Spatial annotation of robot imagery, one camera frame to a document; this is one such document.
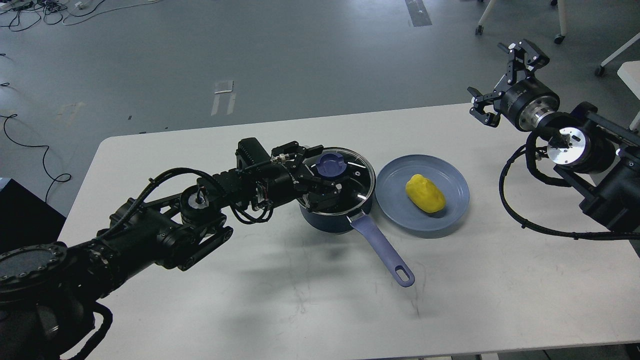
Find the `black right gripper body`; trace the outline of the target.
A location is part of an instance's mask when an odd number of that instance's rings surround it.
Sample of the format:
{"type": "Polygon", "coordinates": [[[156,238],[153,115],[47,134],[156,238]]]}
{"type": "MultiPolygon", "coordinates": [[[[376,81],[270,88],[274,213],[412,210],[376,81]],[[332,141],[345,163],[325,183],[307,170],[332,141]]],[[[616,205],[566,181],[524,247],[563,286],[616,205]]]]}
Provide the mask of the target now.
{"type": "Polygon", "coordinates": [[[503,91],[502,114],[521,132],[532,132],[542,118],[559,107],[558,94],[533,77],[503,91]]]}

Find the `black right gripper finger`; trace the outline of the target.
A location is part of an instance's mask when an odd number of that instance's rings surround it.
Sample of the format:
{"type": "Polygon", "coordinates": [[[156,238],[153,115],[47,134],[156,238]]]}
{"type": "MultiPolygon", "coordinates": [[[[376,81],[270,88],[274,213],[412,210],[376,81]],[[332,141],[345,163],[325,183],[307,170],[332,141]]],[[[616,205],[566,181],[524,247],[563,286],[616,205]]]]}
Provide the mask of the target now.
{"type": "Polygon", "coordinates": [[[521,39],[509,45],[499,42],[497,46],[507,54],[507,70],[500,78],[498,88],[512,87],[534,76],[535,71],[544,68],[550,62],[550,57],[528,39],[521,39]]]}
{"type": "Polygon", "coordinates": [[[467,91],[471,94],[469,114],[480,121],[482,125],[497,128],[504,114],[501,105],[506,88],[498,87],[492,92],[482,94],[478,89],[469,86],[467,91]]]}

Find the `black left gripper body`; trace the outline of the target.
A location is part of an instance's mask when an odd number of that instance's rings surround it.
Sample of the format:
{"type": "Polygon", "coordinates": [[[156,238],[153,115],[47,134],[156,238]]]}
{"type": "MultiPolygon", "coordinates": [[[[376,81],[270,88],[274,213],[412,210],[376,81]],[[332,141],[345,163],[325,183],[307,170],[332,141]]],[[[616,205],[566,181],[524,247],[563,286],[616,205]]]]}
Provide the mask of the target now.
{"type": "Polygon", "coordinates": [[[257,203],[260,208],[276,208],[302,196],[299,190],[299,171],[271,171],[270,163],[257,169],[257,203]]]}

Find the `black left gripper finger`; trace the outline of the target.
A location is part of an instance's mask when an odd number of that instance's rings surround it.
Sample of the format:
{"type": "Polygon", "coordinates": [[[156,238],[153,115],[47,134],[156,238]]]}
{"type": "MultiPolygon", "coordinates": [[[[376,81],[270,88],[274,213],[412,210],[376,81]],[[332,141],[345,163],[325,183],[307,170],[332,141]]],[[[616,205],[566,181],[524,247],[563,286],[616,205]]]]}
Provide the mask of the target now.
{"type": "Polygon", "coordinates": [[[291,141],[272,148],[270,171],[287,171],[295,173],[304,167],[304,160],[317,157],[324,150],[323,145],[306,146],[291,141]]]}
{"type": "Polygon", "coordinates": [[[313,176],[299,177],[299,204],[307,212],[333,213],[341,200],[342,184],[348,176],[326,179],[313,176]]]}

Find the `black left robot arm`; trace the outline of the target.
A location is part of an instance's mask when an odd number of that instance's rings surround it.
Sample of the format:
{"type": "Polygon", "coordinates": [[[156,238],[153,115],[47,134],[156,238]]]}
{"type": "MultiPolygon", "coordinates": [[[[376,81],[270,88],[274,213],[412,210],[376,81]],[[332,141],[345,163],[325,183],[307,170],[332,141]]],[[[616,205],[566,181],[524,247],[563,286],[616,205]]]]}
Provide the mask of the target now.
{"type": "Polygon", "coordinates": [[[323,147],[292,141],[267,153],[254,137],[238,142],[237,166],[208,174],[176,167],[151,178],[84,243],[46,241],[38,232],[1,231],[1,358],[84,360],[114,321],[98,302],[152,264],[187,271],[226,243],[224,208],[242,224],[266,223],[274,209],[301,199],[311,211],[338,203],[344,166],[306,164],[323,147]]]}

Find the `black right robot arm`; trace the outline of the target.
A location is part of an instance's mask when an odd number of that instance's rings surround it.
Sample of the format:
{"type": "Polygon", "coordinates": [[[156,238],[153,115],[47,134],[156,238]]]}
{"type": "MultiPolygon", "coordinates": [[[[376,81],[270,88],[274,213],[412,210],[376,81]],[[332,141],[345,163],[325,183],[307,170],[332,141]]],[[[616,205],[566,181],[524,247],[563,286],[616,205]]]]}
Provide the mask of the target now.
{"type": "Polygon", "coordinates": [[[560,98],[538,80],[536,71],[550,57],[528,39],[498,47],[507,55],[507,68],[491,92],[468,87],[469,113],[482,125],[498,127],[504,117],[526,142],[506,161],[498,180],[503,208],[524,229],[537,233],[596,241],[639,239],[639,134],[598,114],[581,102],[570,112],[559,110],[560,98]],[[510,207],[505,182],[512,164],[525,158],[531,176],[548,186],[572,188],[583,200],[579,208],[605,227],[600,232],[567,232],[544,227],[510,207]]]}

